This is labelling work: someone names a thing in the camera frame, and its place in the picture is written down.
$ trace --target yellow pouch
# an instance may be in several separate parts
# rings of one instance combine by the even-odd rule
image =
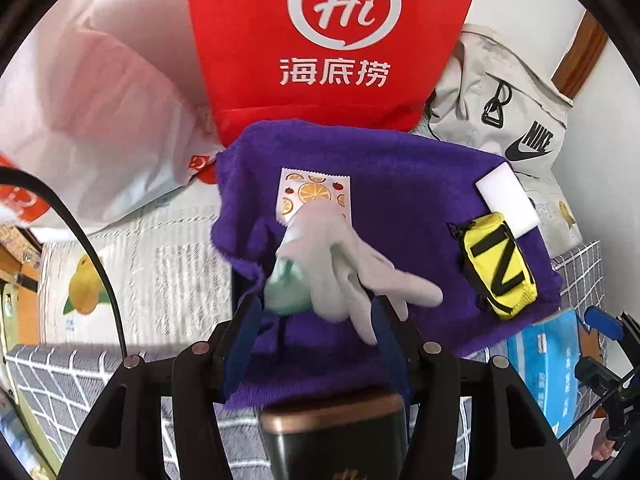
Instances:
[[[502,213],[452,226],[452,233],[460,244],[465,277],[500,319],[512,319],[536,300],[536,282]]]

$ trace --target plaid blanket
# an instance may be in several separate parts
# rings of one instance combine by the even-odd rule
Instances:
[[[563,276],[561,309],[574,308],[582,316],[592,304],[604,308],[604,282],[599,242],[581,245],[553,259],[554,268]],[[603,352],[606,341],[601,338]],[[146,361],[176,355],[174,351],[140,351]],[[506,355],[506,343],[476,352],[470,358],[488,362],[493,355]],[[18,389],[24,394],[41,424],[54,452],[63,460],[91,406],[120,364],[115,348],[67,348],[17,346],[7,356]],[[592,404],[595,395],[585,387],[578,391],[577,418]],[[220,435],[228,462],[236,480],[272,480],[270,463],[258,430],[257,410],[230,412],[216,405]],[[417,406],[412,406],[410,429],[413,429]],[[465,478],[469,456],[471,399],[460,399],[458,445],[453,475]],[[162,400],[162,448],[168,475],[179,478],[175,453],[171,399]],[[569,453],[588,425],[580,425],[563,443]]]

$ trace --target silver bolt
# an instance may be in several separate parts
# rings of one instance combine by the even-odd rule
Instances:
[[[193,346],[191,347],[191,351],[196,355],[203,355],[209,351],[209,348],[209,343],[207,343],[206,341],[198,341],[197,343],[193,344]]]
[[[140,364],[140,361],[142,361],[140,359],[139,355],[129,355],[124,359],[124,367],[125,368],[135,368],[136,366],[138,366]]]
[[[422,349],[427,352],[427,354],[436,355],[442,352],[442,346],[440,346],[435,341],[429,341],[422,345]]]
[[[504,355],[497,355],[493,359],[494,365],[498,368],[509,368],[509,360]]]

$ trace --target glove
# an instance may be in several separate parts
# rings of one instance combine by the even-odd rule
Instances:
[[[425,307],[442,302],[438,286],[397,270],[327,200],[307,202],[295,213],[276,256],[264,289],[266,309],[284,316],[313,308],[330,322],[351,319],[370,345],[376,337],[364,288],[386,295],[401,320],[408,317],[407,302]]]

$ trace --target purple cloth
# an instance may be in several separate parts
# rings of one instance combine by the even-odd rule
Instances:
[[[462,275],[460,249],[447,223],[489,213],[474,184],[503,162],[498,155],[401,132],[261,121],[217,156],[222,210],[211,239],[258,290],[273,269],[285,231],[274,214],[281,168],[349,175],[353,227],[360,237],[398,269],[423,276],[443,291],[437,308],[410,306],[422,336],[466,356],[548,316],[560,303],[562,280],[537,229],[518,242],[538,299],[513,320],[479,310]],[[281,352],[277,328],[277,317],[265,313],[264,332],[232,406],[386,384],[377,348],[365,345],[350,321],[332,324],[313,312],[294,314]]]

